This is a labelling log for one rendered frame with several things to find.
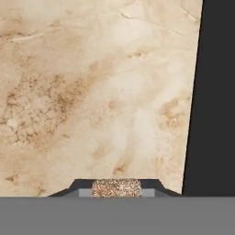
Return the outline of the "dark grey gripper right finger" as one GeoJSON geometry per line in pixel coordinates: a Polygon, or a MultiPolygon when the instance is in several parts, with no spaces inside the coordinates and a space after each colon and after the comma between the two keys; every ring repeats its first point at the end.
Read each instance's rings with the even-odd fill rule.
{"type": "Polygon", "coordinates": [[[180,194],[165,188],[158,179],[140,179],[140,184],[144,197],[180,196],[180,194]]]}

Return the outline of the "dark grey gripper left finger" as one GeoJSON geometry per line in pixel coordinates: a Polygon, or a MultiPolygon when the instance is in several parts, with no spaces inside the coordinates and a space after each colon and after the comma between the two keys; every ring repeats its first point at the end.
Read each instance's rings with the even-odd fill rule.
{"type": "Polygon", "coordinates": [[[54,193],[50,197],[91,197],[93,183],[93,179],[75,179],[68,188],[54,193]]]}

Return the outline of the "brown speckled sugar cube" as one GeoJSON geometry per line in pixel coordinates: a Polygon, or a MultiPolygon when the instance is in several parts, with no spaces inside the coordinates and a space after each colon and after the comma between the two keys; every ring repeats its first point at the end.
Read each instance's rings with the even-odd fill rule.
{"type": "Polygon", "coordinates": [[[93,197],[140,197],[141,184],[137,179],[100,179],[92,184],[93,197]]]}

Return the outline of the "black hob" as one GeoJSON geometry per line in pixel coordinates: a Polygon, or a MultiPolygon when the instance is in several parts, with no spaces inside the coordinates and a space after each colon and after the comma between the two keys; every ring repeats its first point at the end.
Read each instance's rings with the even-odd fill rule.
{"type": "Polygon", "coordinates": [[[185,196],[235,196],[235,0],[204,0],[185,196]]]}

